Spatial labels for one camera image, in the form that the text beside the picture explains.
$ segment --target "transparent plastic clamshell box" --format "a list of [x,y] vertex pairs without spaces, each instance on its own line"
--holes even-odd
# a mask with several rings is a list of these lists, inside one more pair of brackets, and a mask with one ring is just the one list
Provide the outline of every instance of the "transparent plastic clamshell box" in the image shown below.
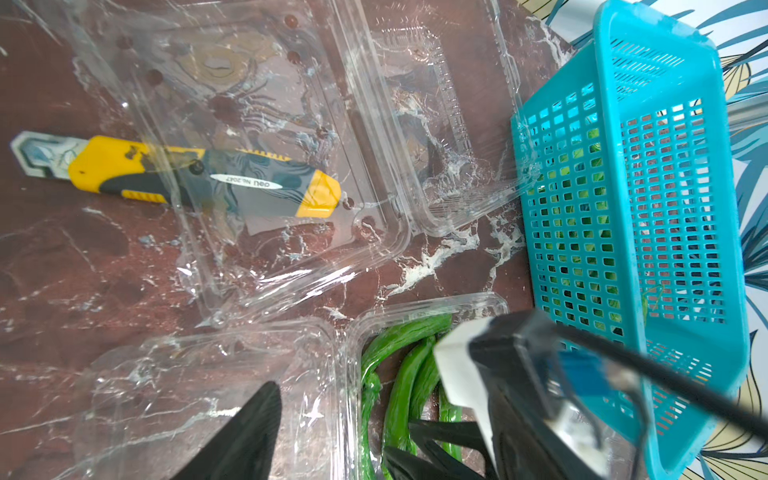
[[[379,335],[383,330],[390,326],[413,322],[428,316],[452,314],[454,325],[467,322],[469,320],[488,318],[508,313],[507,303],[495,293],[470,293],[469,295],[449,296],[433,300],[421,300],[418,302],[404,303],[383,307],[382,309],[370,310],[360,316],[360,318],[351,323],[346,331],[346,341],[344,342],[343,355],[346,360],[343,375],[345,391],[343,398],[346,400],[345,415],[345,437],[346,437],[346,457],[348,458],[348,473],[346,478],[355,480],[362,478],[359,471],[360,465],[360,437],[359,428],[361,418],[361,366],[360,358],[363,349],[368,342]],[[388,389],[382,391],[379,402],[386,400]],[[372,456],[374,466],[380,471],[381,455],[377,448],[380,442],[381,431],[376,431],[373,427],[370,430],[372,444]],[[482,466],[482,457],[477,455]],[[468,464],[472,464],[472,459],[466,459]]]
[[171,478],[269,381],[283,404],[270,478],[343,478],[341,368],[333,330],[310,318],[112,350],[79,380],[91,403],[59,478]]
[[[214,325],[288,308],[406,247],[410,225],[390,155],[369,133],[380,123],[369,113],[380,99],[370,93],[376,75],[364,59],[374,55],[360,41],[367,32],[351,30],[362,25],[354,4],[37,5],[63,11],[76,52],[131,109],[156,164],[180,161],[162,147],[198,149],[202,167],[164,181],[184,231],[179,271]],[[245,186],[243,177],[283,188]],[[292,182],[302,204],[295,214],[269,200],[285,197]],[[194,208],[182,205],[187,198]],[[308,201],[326,207],[304,208]]]
[[33,2],[131,110],[152,163],[191,162],[161,176],[178,270],[214,325],[349,282],[536,178],[514,159],[495,0]]
[[[495,0],[365,0],[395,135],[389,139],[417,229],[442,236],[529,188],[509,119],[522,102]],[[527,136],[523,119],[515,122]]]

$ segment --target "green vegetable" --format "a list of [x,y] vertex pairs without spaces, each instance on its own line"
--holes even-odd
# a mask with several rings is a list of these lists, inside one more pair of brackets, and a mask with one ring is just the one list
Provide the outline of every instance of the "green vegetable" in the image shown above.
[[368,439],[368,424],[371,411],[381,392],[381,381],[374,370],[388,356],[402,347],[418,342],[427,336],[451,328],[451,314],[430,316],[402,325],[389,327],[377,336],[361,358],[362,364],[362,425],[360,426],[362,477],[363,480],[375,480],[376,473],[371,463],[370,445]]
[[432,392],[435,391],[435,387],[439,382],[440,372],[437,370],[435,356],[430,352],[426,360],[424,360],[424,364],[419,370],[419,374],[416,376],[416,381],[413,383],[409,418],[422,418],[424,405],[426,405],[427,400],[429,400],[429,397],[432,395]]
[[[448,401],[445,389],[440,385],[440,422],[461,422],[462,407],[457,407]],[[456,460],[462,460],[462,447],[451,443],[443,443],[442,449],[451,454]]]
[[[389,396],[389,405],[387,405],[386,414],[384,415],[382,450],[385,446],[392,446],[396,449],[416,454],[408,434],[411,394],[413,392],[413,383],[419,374],[419,369],[421,369],[424,360],[432,354],[432,347],[434,345],[434,336],[425,338],[402,361],[400,371],[395,379],[395,385],[392,387],[392,394]],[[386,468],[382,468],[382,470],[385,477],[391,478]]]
[[360,360],[362,377],[365,378],[368,372],[376,370],[376,367],[384,359],[402,347],[451,328],[451,319],[451,314],[447,313],[391,326],[384,330],[371,342],[362,355]]
[[[648,296],[651,295],[652,293],[656,293],[658,288],[659,288],[658,286],[655,286],[652,289],[645,290],[645,293],[641,295],[641,298],[643,300],[643,324],[646,326],[648,325],[648,310],[650,309],[648,305]],[[657,310],[659,308],[660,302],[661,302],[661,295],[659,295],[659,297],[656,300]]]
[[361,448],[362,448],[362,477],[365,480],[375,480],[376,471],[371,463],[371,448],[368,440],[368,424],[371,421],[371,411],[373,406],[379,400],[379,394],[382,391],[382,383],[376,372],[371,372],[366,377],[366,383],[362,386],[362,429]]

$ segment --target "marble countertop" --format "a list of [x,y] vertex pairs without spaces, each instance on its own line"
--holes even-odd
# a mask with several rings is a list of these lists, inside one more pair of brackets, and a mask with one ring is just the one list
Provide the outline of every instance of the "marble countertop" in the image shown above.
[[[506,0],[502,24],[529,98],[571,55]],[[115,104],[67,45],[20,8],[0,6],[0,144],[22,130],[134,138]],[[0,150],[0,475],[69,478],[71,440],[87,399],[81,373],[107,351],[160,335],[200,333],[180,284],[174,212],[26,177]],[[407,250],[296,308],[346,322],[377,305],[494,291],[511,310],[532,305],[519,202]]]

